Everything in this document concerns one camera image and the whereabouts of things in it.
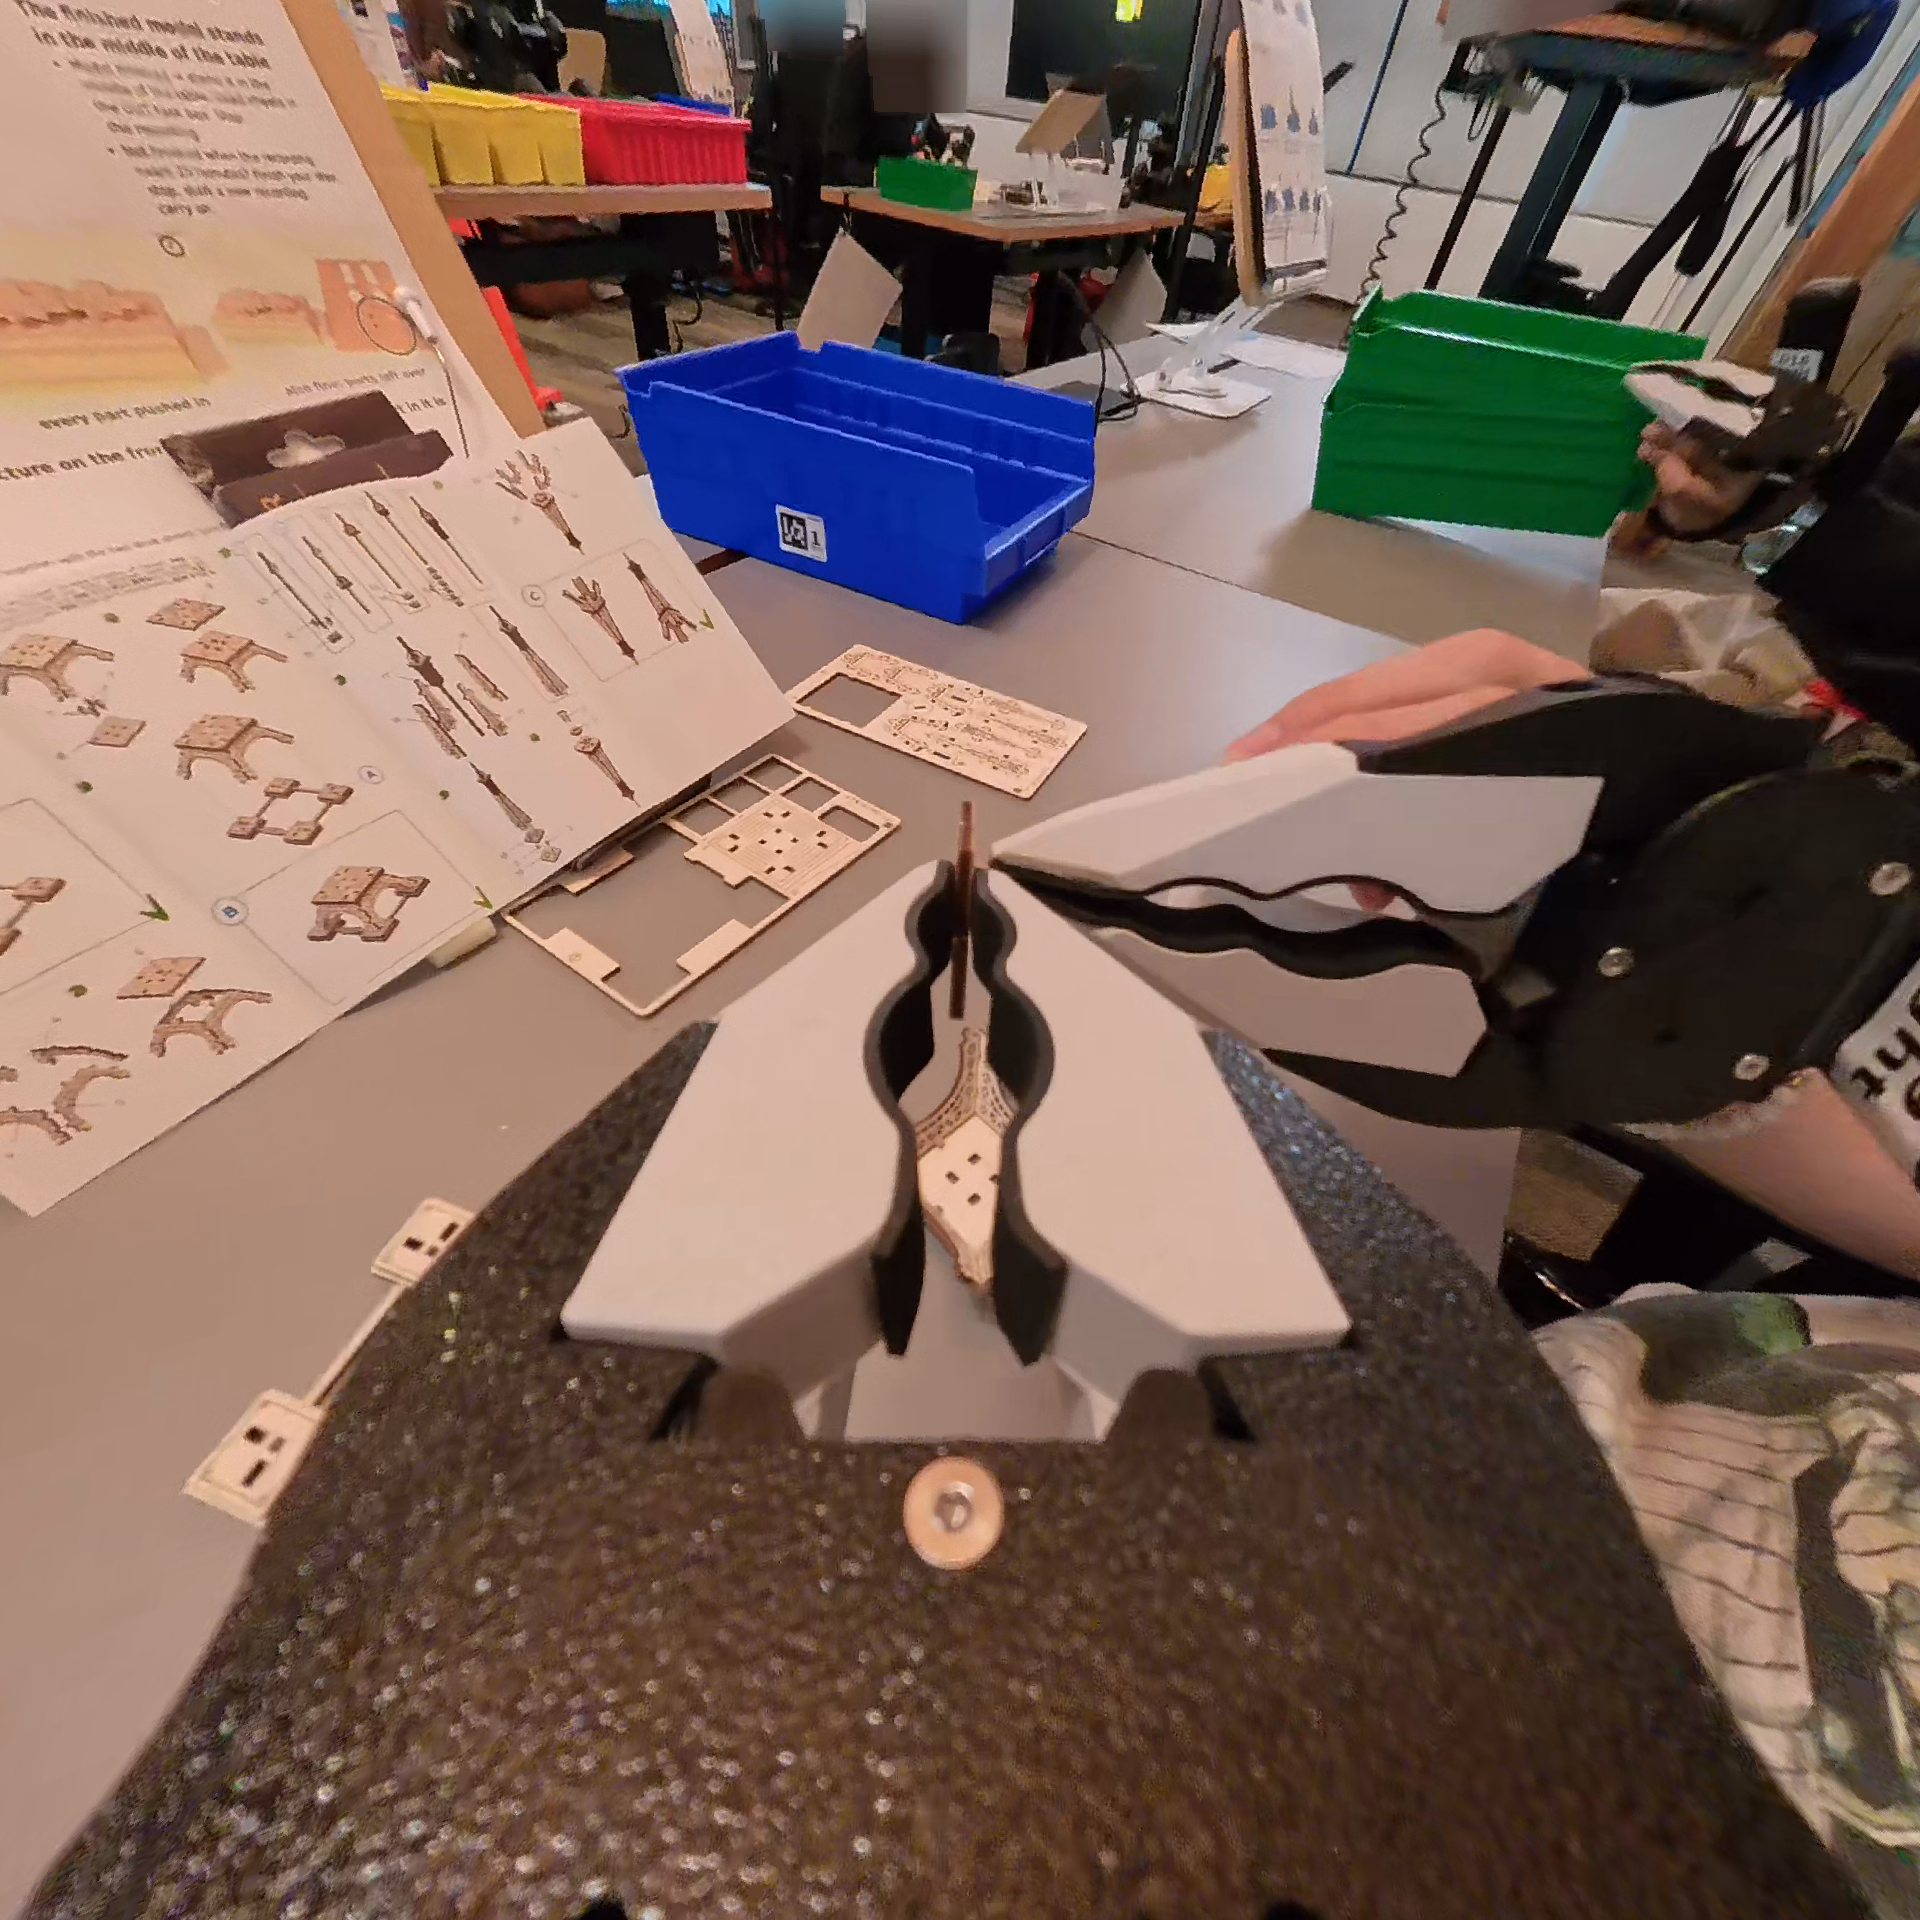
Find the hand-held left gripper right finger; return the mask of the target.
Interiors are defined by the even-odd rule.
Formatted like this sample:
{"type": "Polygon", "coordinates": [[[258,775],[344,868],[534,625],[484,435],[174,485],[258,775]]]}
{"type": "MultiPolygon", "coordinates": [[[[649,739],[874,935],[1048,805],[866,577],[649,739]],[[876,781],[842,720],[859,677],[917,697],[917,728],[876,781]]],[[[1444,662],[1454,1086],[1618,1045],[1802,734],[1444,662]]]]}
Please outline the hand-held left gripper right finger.
{"type": "Polygon", "coordinates": [[[989,1063],[1014,1100],[993,1312],[1024,1361],[1320,1351],[1352,1317],[1200,1027],[1001,875],[974,880],[989,1063]]]}

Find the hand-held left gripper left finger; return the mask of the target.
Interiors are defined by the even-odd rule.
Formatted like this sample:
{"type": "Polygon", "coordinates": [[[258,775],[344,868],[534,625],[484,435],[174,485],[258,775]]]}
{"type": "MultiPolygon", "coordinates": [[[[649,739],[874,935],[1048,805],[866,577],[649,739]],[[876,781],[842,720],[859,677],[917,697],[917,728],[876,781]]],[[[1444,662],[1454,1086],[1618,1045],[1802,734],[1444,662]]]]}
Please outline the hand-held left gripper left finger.
{"type": "Polygon", "coordinates": [[[732,1001],[562,1308],[569,1336],[905,1352],[926,1222],[901,1100],[952,942],[953,863],[931,862],[732,1001]]]}

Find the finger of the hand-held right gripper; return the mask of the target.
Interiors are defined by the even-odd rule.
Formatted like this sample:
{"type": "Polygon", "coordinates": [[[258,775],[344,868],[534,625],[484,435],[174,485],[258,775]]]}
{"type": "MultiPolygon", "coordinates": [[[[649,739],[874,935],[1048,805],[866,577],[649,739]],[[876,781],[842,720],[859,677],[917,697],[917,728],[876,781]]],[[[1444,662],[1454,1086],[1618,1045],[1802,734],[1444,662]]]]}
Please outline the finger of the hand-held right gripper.
{"type": "Polygon", "coordinates": [[[1309,902],[1081,902],[1076,925],[1193,1022],[1268,1054],[1454,1076],[1489,1032],[1449,942],[1309,902]]]}
{"type": "Polygon", "coordinates": [[[1098,799],[1003,837],[1001,872],[1072,895],[1254,904],[1340,880],[1490,917],[1580,849],[1595,775],[1384,775],[1332,743],[1098,799]]]}

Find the wooden lattice tower base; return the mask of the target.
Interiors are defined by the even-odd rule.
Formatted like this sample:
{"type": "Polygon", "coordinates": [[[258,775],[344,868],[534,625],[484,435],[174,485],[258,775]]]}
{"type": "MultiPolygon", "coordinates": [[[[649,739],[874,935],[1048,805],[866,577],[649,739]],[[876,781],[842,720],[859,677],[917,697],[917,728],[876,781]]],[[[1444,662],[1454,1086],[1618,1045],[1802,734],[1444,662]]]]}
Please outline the wooden lattice tower base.
{"type": "Polygon", "coordinates": [[[980,1300],[993,1296],[1001,1150],[1014,1118],[1017,1104],[989,1063],[985,1029],[964,1027],[952,1088],[917,1123],[920,1199],[956,1278],[980,1300]]]}

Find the grey desk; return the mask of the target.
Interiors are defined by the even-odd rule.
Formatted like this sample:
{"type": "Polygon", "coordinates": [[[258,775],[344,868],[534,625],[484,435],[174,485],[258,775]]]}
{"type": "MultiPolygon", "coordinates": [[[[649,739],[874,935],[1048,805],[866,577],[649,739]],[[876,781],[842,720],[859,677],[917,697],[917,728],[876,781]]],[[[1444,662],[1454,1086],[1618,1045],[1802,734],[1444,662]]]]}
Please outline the grey desk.
{"type": "MultiPolygon", "coordinates": [[[[790,687],[865,641],[1074,716],[1068,806],[1219,757],[1402,641],[1508,628],[1571,655],[1600,543],[1307,509],[1324,379],[1257,371],[1236,423],[1098,435],[1096,504],[966,625],[688,550],[790,687]]],[[[5,1209],[2,1899],[107,1796],[194,1671],[257,1531],[186,1479],[265,1387],[306,1390],[380,1302],[429,1195],[481,1209],[675,1032],[953,846],[963,787],[830,727],[782,751],[901,817],[852,872],[637,1022],[520,935],[412,976],[44,1215],[5,1209]]]]}

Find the person's right hand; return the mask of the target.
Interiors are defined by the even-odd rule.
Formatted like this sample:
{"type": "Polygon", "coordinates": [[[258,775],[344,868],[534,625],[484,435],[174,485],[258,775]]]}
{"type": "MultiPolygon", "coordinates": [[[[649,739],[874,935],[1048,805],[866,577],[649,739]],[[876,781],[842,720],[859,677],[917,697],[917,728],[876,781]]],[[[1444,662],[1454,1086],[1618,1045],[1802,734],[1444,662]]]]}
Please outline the person's right hand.
{"type": "Polygon", "coordinates": [[[1513,632],[1462,631],[1309,687],[1236,739],[1225,760],[1296,745],[1419,735],[1520,692],[1590,677],[1589,667],[1513,632]]]}

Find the green plastic bin stack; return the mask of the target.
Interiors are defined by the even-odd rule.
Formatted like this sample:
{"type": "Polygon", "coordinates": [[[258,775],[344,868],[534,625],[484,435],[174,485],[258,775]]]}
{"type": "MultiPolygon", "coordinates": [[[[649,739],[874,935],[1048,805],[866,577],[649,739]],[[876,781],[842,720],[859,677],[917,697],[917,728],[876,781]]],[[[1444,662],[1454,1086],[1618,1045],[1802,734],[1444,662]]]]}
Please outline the green plastic bin stack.
{"type": "Polygon", "coordinates": [[[1313,507],[1605,537],[1651,494],[1627,372],[1705,349],[1683,331],[1374,287],[1326,398],[1313,507]]]}

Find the folded assembly instruction booklet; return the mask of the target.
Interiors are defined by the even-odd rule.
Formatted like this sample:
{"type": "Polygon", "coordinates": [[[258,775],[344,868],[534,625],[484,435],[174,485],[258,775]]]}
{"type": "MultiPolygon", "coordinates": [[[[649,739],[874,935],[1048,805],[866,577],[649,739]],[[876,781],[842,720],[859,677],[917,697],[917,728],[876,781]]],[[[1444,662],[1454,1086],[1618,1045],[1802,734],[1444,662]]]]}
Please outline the folded assembly instruction booklet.
{"type": "Polygon", "coordinates": [[[27,1215],[794,713],[592,423],[5,582],[2,680],[27,1215]]]}

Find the blue plastic bin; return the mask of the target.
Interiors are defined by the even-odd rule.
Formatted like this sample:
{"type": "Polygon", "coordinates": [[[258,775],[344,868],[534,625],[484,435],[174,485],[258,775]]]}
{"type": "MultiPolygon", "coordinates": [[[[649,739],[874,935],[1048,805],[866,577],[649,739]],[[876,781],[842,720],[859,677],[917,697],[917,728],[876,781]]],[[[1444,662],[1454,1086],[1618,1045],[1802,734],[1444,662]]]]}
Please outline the blue plastic bin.
{"type": "Polygon", "coordinates": [[[1098,407],[794,331],[618,372],[662,521],[969,622],[1089,513],[1098,407]]]}

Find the person's striped shirt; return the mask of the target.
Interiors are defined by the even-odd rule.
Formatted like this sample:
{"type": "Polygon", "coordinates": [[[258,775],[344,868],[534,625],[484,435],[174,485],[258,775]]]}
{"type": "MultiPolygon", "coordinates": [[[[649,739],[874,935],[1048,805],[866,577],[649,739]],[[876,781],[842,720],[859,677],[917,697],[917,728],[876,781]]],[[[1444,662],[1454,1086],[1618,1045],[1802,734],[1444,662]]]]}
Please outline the person's striped shirt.
{"type": "Polygon", "coordinates": [[[1637,1287],[1534,1344],[1782,1796],[1918,1915],[1916,1300],[1637,1287]]]}

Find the small poster board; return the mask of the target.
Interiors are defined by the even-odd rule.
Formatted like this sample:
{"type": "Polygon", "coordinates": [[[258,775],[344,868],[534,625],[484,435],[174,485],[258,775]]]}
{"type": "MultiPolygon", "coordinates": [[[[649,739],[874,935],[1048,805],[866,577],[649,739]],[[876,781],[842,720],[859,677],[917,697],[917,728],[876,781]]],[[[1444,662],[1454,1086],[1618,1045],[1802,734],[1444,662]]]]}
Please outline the small poster board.
{"type": "Polygon", "coordinates": [[[1222,78],[1240,304],[1257,313],[1329,273],[1326,75],[1313,5],[1242,3],[1222,78]]]}

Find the black computer monitor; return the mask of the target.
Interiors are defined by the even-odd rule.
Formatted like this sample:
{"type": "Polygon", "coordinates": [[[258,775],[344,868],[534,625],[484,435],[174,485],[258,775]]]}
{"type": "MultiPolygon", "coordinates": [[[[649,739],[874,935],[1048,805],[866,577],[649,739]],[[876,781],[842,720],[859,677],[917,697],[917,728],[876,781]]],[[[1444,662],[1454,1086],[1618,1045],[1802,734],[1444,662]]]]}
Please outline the black computer monitor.
{"type": "Polygon", "coordinates": [[[1164,118],[1185,105],[1197,3],[1014,3],[1006,94],[1042,101],[1052,85],[1136,73],[1110,101],[1123,115],[1164,118]]]}

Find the dark packaging card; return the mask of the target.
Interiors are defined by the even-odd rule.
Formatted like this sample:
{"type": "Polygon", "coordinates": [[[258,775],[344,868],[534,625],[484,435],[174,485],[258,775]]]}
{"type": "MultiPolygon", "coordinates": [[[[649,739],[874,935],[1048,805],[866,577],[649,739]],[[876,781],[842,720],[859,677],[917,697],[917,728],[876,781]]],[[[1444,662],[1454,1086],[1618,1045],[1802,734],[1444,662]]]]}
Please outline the dark packaging card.
{"type": "Polygon", "coordinates": [[[428,476],[453,456],[440,430],[378,416],[265,416],[165,437],[160,449],[225,525],[310,495],[428,476]]]}

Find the wooden poster backing board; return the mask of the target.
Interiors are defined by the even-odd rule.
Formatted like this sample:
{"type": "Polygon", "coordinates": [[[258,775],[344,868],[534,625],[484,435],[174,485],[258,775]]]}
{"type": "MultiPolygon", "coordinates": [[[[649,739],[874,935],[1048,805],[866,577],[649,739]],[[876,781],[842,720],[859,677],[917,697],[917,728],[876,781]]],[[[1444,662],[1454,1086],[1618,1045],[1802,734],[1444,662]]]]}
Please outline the wooden poster backing board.
{"type": "Polygon", "coordinates": [[[420,297],[467,435],[508,446],[545,431],[526,375],[513,359],[483,287],[467,267],[426,171],[406,151],[349,27],[331,3],[281,3],[331,107],[378,192],[406,264],[405,292],[420,297]]]}

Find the wooden four-square frame piece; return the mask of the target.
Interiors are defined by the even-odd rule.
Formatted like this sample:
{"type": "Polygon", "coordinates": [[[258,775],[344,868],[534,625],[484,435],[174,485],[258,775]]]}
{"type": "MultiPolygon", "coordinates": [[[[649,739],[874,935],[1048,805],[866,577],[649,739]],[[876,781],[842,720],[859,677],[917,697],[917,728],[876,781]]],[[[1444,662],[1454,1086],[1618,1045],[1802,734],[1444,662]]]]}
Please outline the wooden four-square frame piece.
{"type": "Polygon", "coordinates": [[[473,1219],[476,1214],[461,1205],[437,1195],[426,1198],[376,1254],[371,1270],[380,1294],[318,1377],[299,1392],[269,1387],[253,1397],[221,1443],[188,1477],[182,1493],[253,1529],[265,1527],[276,1499],[314,1449],[331,1403],[371,1336],[394,1313],[400,1297],[418,1287],[446,1251],[468,1231],[473,1219]]]}

